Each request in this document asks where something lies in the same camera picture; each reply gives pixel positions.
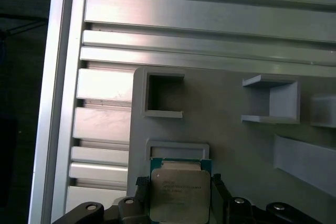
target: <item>square compartment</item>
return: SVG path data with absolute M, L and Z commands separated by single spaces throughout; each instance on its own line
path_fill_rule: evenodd
M 182 118 L 184 73 L 180 71 L 147 72 L 144 116 Z
M 317 94 L 312 97 L 311 125 L 336 128 L 336 94 Z
M 300 85 L 295 77 L 261 74 L 243 80 L 250 89 L 255 115 L 242 115 L 242 121 L 258 123 L 300 123 Z

